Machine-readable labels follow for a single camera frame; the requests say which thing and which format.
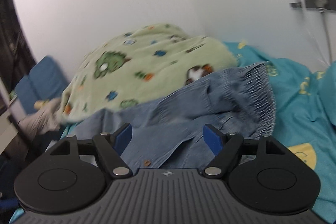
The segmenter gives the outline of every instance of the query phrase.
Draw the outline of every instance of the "metal screw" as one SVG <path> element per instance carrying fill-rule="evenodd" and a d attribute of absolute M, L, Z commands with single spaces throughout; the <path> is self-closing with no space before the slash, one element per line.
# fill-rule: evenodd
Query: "metal screw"
<path fill-rule="evenodd" d="M 113 173 L 117 176 L 124 176 L 129 173 L 129 169 L 126 167 L 117 167 L 113 169 Z"/>
<path fill-rule="evenodd" d="M 208 167 L 204 170 L 204 172 L 207 175 L 216 176 L 216 175 L 219 175 L 222 172 L 222 170 L 219 169 L 218 167 Z"/>

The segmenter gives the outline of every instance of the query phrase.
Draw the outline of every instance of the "cartoon print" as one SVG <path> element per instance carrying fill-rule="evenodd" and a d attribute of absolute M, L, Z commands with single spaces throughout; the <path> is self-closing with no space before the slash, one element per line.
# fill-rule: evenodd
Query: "cartoon print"
<path fill-rule="evenodd" d="M 131 36 L 133 33 L 131 33 L 131 32 L 127 32 L 126 34 L 124 34 L 124 37 L 129 37 L 129 36 Z"/>
<path fill-rule="evenodd" d="M 205 64 L 204 66 L 195 66 L 190 68 L 187 71 L 187 80 L 185 85 L 188 85 L 203 76 L 209 75 L 210 73 L 214 72 L 213 68 L 209 64 Z"/>
<path fill-rule="evenodd" d="M 135 99 L 123 100 L 120 103 L 120 108 L 125 109 L 125 108 L 130 107 L 130 106 L 136 106 L 137 104 L 139 104 L 139 102 Z"/>
<path fill-rule="evenodd" d="M 128 39 L 124 42 L 124 45 L 132 45 L 136 42 L 136 39 Z"/>
<path fill-rule="evenodd" d="M 239 50 L 241 50 L 243 47 L 245 47 L 246 46 L 246 41 L 245 40 L 242 40 L 239 44 L 238 44 L 238 46 L 237 46 L 237 48 L 239 49 Z"/>
<path fill-rule="evenodd" d="M 184 41 L 187 38 L 186 37 L 181 37 L 181 36 L 179 36 L 177 34 L 173 34 L 170 37 L 168 37 L 168 39 L 170 39 L 173 43 L 177 43 L 177 42 Z"/>
<path fill-rule="evenodd" d="M 114 98 L 116 98 L 118 95 L 118 92 L 116 91 L 110 91 L 110 93 L 105 97 L 108 101 L 112 101 Z"/>
<path fill-rule="evenodd" d="M 324 75 L 325 75 L 325 71 L 318 71 L 316 73 L 316 79 L 320 80 L 321 78 L 323 78 Z"/>
<path fill-rule="evenodd" d="M 156 51 L 153 55 L 156 56 L 164 56 L 167 52 L 163 50 Z"/>
<path fill-rule="evenodd" d="M 197 48 L 202 47 L 203 45 L 205 45 L 205 44 L 200 44 L 200 45 L 198 45 L 198 46 L 196 46 L 196 47 L 192 47 L 192 48 L 186 50 L 185 53 L 190 53 L 190 52 L 196 50 Z"/>
<path fill-rule="evenodd" d="M 303 81 L 303 82 L 300 84 L 299 94 L 310 95 L 310 93 L 306 91 L 306 88 L 309 88 L 310 78 L 309 78 L 309 77 L 306 77 L 305 80 L 306 80 L 306 81 Z"/>
<path fill-rule="evenodd" d="M 126 58 L 126 54 L 122 52 L 104 52 L 101 57 L 96 61 L 96 70 L 94 72 L 94 78 L 102 78 L 107 73 L 112 73 L 119 69 L 123 64 L 130 61 L 130 58 Z"/>
<path fill-rule="evenodd" d="M 71 110 L 72 110 L 72 105 L 71 105 L 71 103 L 67 103 L 67 105 L 66 105 L 65 108 L 64 108 L 63 113 L 66 114 L 66 115 L 69 115 L 70 112 L 71 112 Z"/>
<path fill-rule="evenodd" d="M 272 62 L 267 62 L 266 63 L 266 70 L 267 70 L 267 74 L 269 76 L 277 76 L 277 75 L 279 75 L 278 71 L 277 71 L 277 68 L 275 67 L 275 65 Z"/>
<path fill-rule="evenodd" d="M 146 73 L 144 73 L 142 71 L 138 71 L 134 75 L 135 75 L 135 77 L 143 79 L 145 81 L 149 81 L 149 80 L 151 80 L 154 77 L 153 73 L 147 73 L 146 74 Z"/>
<path fill-rule="evenodd" d="M 311 169 L 315 169 L 317 163 L 316 152 L 310 143 L 302 143 L 299 145 L 288 147 L 300 160 L 307 164 Z"/>
<path fill-rule="evenodd" d="M 78 90 L 82 90 L 82 89 L 84 88 L 85 80 L 86 80 L 86 75 L 83 77 L 83 79 L 82 79 L 82 81 L 81 81 L 81 84 L 80 84 L 80 86 L 78 87 Z"/>

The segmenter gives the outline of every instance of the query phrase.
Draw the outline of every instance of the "blue pillow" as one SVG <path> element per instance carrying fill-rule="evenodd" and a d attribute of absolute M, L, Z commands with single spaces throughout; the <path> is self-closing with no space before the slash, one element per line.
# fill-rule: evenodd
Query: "blue pillow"
<path fill-rule="evenodd" d="M 24 76 L 15 87 L 15 92 L 19 98 L 23 109 L 26 114 L 33 114 L 36 112 L 34 104 L 36 101 L 41 100 L 28 76 Z"/>
<path fill-rule="evenodd" d="M 50 57 L 44 57 L 33 67 L 29 79 L 41 100 L 60 97 L 68 86 L 60 68 Z"/>

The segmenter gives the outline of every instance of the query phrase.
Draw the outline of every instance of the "white cable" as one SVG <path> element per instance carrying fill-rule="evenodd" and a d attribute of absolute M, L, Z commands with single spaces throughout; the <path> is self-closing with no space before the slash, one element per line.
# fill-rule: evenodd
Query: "white cable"
<path fill-rule="evenodd" d="M 325 66 L 329 67 L 330 63 L 327 61 L 327 58 L 325 58 L 325 56 L 323 55 L 320 44 L 317 42 L 316 38 L 314 37 L 314 35 L 310 32 L 309 28 L 307 27 L 307 24 L 310 25 L 310 22 L 309 22 L 308 17 L 307 17 L 306 0 L 301 0 L 301 6 L 302 6 L 302 11 L 303 11 L 303 16 L 304 16 L 303 20 L 304 20 L 304 26 L 306 28 L 306 31 L 309 34 L 309 36 L 311 37 L 311 39 L 313 40 L 317 50 L 319 51 L 319 54 L 322 57 L 322 60 L 320 60 L 320 59 L 318 59 L 318 60 L 320 62 L 322 62 Z"/>

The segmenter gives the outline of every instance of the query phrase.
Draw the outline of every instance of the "denim jacket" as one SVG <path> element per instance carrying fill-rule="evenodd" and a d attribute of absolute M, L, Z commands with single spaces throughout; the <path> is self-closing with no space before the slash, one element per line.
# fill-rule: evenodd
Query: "denim jacket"
<path fill-rule="evenodd" d="M 128 122 L 133 136 L 121 158 L 138 168 L 198 168 L 214 158 L 203 140 L 207 123 L 245 138 L 272 134 L 275 102 L 263 63 L 213 72 L 169 96 L 119 112 L 102 109 L 73 131 L 78 139 L 113 133 Z"/>

